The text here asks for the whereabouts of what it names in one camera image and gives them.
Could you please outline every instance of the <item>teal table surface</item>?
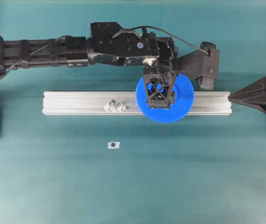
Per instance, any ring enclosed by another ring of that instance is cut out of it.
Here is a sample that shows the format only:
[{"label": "teal table surface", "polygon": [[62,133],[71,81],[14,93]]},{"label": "teal table surface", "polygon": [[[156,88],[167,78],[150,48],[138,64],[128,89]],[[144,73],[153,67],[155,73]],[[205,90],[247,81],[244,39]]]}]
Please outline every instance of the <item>teal table surface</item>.
[{"label": "teal table surface", "polygon": [[[216,91],[266,76],[266,0],[0,0],[5,40],[89,36],[96,21],[216,43]],[[193,50],[176,43],[180,55]],[[98,64],[0,81],[0,224],[266,224],[266,115],[257,110],[232,105],[230,116],[169,125],[42,114],[44,91],[134,91],[141,73]]]}]

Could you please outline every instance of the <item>screw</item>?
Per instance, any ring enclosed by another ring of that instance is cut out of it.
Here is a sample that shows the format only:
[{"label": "screw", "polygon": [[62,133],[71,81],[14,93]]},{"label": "screw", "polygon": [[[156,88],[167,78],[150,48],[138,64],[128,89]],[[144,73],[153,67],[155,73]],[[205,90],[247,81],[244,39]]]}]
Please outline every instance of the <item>screw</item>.
[{"label": "screw", "polygon": [[139,42],[139,43],[137,44],[137,47],[140,48],[140,49],[142,49],[143,46],[144,46],[144,45],[143,45],[143,43],[141,43],[141,42]]}]

